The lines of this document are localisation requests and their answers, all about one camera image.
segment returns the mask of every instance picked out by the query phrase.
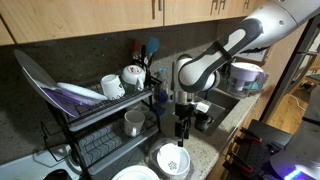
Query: mug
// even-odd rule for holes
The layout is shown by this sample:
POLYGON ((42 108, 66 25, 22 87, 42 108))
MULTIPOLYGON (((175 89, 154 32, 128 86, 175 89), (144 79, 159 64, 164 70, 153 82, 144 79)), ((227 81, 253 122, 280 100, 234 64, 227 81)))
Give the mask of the mug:
POLYGON ((136 90, 142 91, 144 89, 146 73, 139 66, 130 65, 125 67, 122 71, 121 78, 126 93, 132 93, 136 90))
POLYGON ((196 122, 195 122, 195 128, 199 131, 204 131, 207 129, 208 125, 213 122, 213 118, 208 116, 206 113, 198 112, 196 114, 196 122))
POLYGON ((109 74, 101 79, 103 94, 110 100, 119 99, 125 94, 118 75, 109 74))
POLYGON ((128 136, 136 136, 140 133, 145 116, 142 112, 131 110, 124 114, 124 132, 128 136))

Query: white mug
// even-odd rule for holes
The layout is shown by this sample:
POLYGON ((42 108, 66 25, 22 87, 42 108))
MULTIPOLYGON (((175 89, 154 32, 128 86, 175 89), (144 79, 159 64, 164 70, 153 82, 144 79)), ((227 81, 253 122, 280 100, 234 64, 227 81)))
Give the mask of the white mug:
POLYGON ((145 116, 142 112, 131 110, 124 114, 124 132, 128 136, 136 136, 140 133, 145 116))
POLYGON ((141 91, 144 89, 144 81, 146 79, 146 73, 144 70, 136 65, 129 65, 122 71, 121 78, 128 86, 133 85, 134 90, 141 91))
POLYGON ((101 79, 103 94, 110 100, 119 99, 125 94, 118 75, 109 74, 101 79))

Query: upper cabinet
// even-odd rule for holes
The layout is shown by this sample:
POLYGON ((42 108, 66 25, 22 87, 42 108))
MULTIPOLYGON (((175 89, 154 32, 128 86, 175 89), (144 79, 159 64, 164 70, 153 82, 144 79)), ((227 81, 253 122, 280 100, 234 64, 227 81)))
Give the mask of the upper cabinet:
POLYGON ((0 46, 9 44, 14 44, 14 41, 0 19, 0 46))
POLYGON ((165 0, 164 25, 243 17, 260 0, 165 0))
POLYGON ((0 0, 17 43, 163 26, 156 0, 0 0))

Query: backsplash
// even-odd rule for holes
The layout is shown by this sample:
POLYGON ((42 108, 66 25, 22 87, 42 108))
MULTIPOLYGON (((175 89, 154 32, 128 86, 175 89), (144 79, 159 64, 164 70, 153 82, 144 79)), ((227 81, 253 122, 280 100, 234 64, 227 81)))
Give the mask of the backsplash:
MULTIPOLYGON (((233 26, 240 20, 223 22, 233 26)), ((148 38, 153 36, 160 40, 160 48, 151 71, 165 66, 171 77, 172 62, 183 53, 199 55, 218 37, 219 23, 212 21, 0 47, 0 164, 44 148, 41 121, 50 132, 59 130, 45 101, 24 78, 13 55, 14 49, 28 54, 56 82, 81 84, 106 74, 119 74, 131 63, 133 40, 147 44, 148 38)), ((51 144, 65 141, 62 135, 50 140, 51 144)))

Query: light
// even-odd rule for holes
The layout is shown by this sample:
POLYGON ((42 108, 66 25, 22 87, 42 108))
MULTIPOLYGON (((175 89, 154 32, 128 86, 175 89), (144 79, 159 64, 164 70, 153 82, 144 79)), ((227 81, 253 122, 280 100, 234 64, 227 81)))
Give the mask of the light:
POLYGON ((301 172, 299 170, 294 170, 292 171, 290 174, 288 174, 287 176, 284 177, 284 180, 292 180, 294 178, 296 178, 297 176, 299 176, 301 174, 301 172))

